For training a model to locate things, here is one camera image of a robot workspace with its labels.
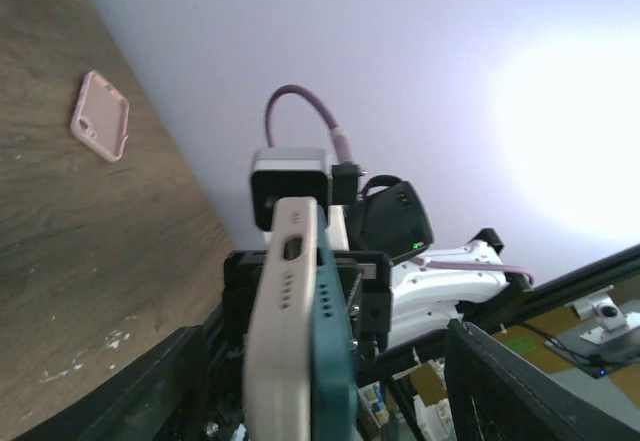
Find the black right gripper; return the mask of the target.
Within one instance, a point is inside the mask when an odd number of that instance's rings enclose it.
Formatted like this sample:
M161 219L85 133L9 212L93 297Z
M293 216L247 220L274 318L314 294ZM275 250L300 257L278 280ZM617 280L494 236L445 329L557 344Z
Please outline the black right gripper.
M392 175L371 178L343 213L353 249L334 257L358 356L369 361L387 349L397 312L391 268L426 251L434 235L411 183ZM244 345L265 257L265 251L237 250L224 262L222 312L233 349Z

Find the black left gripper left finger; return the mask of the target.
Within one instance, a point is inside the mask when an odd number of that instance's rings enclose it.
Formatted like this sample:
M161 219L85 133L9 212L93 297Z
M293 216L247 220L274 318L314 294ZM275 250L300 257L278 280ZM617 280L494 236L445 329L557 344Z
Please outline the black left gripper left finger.
M208 354L199 326L176 330L29 430L31 440L200 440Z

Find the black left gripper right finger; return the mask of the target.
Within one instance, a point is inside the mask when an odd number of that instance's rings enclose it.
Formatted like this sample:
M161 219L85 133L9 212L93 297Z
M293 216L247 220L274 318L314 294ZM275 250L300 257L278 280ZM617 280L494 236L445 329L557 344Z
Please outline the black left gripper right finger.
M639 438L471 323L448 325L445 381L458 440Z

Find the white phone case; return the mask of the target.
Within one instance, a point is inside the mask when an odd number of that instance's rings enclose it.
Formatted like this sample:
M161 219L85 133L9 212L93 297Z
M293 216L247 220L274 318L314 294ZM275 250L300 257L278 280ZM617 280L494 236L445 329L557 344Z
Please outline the white phone case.
M311 438L317 228L315 199L276 203L244 354L243 401L252 440Z

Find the teal blue phone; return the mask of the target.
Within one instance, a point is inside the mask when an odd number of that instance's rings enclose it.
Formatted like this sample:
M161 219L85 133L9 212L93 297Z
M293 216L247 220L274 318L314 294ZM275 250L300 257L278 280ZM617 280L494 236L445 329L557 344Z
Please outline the teal blue phone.
M351 440L357 417L353 335L335 257L317 243L312 321L311 435L314 440Z

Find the pink phone case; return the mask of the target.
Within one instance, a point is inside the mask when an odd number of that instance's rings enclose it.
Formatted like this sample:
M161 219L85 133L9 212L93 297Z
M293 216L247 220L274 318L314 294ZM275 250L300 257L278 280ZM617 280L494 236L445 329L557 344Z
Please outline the pink phone case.
M129 102L104 76L88 72L81 84L70 132L88 149L114 163L128 139Z

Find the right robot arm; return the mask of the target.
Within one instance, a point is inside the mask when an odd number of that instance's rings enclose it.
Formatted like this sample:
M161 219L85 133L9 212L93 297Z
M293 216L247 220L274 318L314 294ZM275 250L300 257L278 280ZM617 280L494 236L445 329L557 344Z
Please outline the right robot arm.
M404 346L453 319L503 318L531 274L503 264L500 238L481 230L464 246L431 250L434 235L413 186L375 176L354 204L334 205L327 240L362 354Z

